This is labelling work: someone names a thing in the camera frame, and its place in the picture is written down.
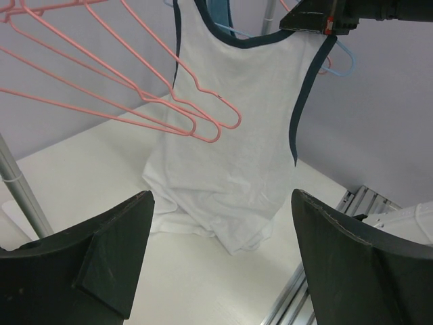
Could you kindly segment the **white navy-trimmed tank top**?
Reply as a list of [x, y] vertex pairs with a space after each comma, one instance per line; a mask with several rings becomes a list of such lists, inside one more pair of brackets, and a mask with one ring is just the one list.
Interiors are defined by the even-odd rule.
[[228, 124], [220, 137], [198, 121], [198, 138], [165, 133], [143, 178], [154, 195], [151, 231], [216, 237], [228, 253], [258, 248], [290, 195], [296, 132], [335, 36], [281, 30], [237, 39], [203, 1], [175, 1], [173, 91]]

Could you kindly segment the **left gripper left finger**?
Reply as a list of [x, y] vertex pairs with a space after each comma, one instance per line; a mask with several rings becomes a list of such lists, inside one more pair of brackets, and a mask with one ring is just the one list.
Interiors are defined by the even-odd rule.
[[61, 232], [2, 249], [1, 319], [129, 319], [154, 205], [142, 191]]

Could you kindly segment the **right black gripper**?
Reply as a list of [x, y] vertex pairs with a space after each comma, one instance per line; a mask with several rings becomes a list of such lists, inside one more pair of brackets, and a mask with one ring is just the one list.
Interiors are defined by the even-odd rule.
[[431, 0], [299, 1], [280, 21], [281, 30], [347, 35], [360, 19], [432, 22]]

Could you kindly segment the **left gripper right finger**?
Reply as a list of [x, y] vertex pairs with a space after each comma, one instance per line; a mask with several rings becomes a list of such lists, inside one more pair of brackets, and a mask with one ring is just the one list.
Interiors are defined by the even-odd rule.
[[295, 189], [292, 216], [318, 324], [431, 324], [432, 247]]

